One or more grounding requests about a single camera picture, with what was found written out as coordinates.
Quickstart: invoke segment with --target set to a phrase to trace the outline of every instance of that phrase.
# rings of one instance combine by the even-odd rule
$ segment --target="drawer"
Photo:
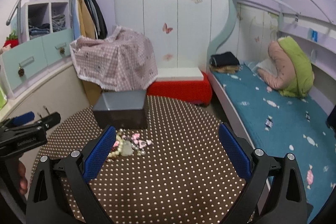
[[[11,90],[47,66],[42,37],[24,42],[1,56]],[[20,67],[24,70],[22,77],[18,74]]]
[[[73,41],[73,33],[71,29],[44,35],[42,43],[48,65],[70,55],[69,44]]]

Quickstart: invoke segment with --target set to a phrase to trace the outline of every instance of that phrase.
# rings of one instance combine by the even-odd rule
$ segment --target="brown folded garment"
[[[219,73],[230,73],[235,74],[237,71],[239,71],[240,66],[224,66],[224,67],[214,67],[210,66],[211,71],[219,72]]]

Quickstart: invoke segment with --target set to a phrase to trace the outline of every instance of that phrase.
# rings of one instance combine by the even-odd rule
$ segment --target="green blanket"
[[[278,42],[292,61],[296,75],[287,88],[279,91],[280,94],[288,97],[306,97],[314,81],[310,60],[293,38],[286,37]]]

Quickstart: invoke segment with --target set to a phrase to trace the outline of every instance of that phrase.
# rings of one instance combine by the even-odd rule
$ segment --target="checkered cloth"
[[[81,36],[70,52],[78,77],[104,90],[147,89],[158,75],[151,41],[125,27],[104,40]]]

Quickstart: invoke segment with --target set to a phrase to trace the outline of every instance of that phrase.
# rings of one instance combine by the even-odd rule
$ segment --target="blue bed sheet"
[[[336,183],[336,139],[327,114],[310,97],[281,96],[245,65],[234,75],[213,73],[237,110],[253,144],[268,155],[293,153],[299,164],[311,221]]]

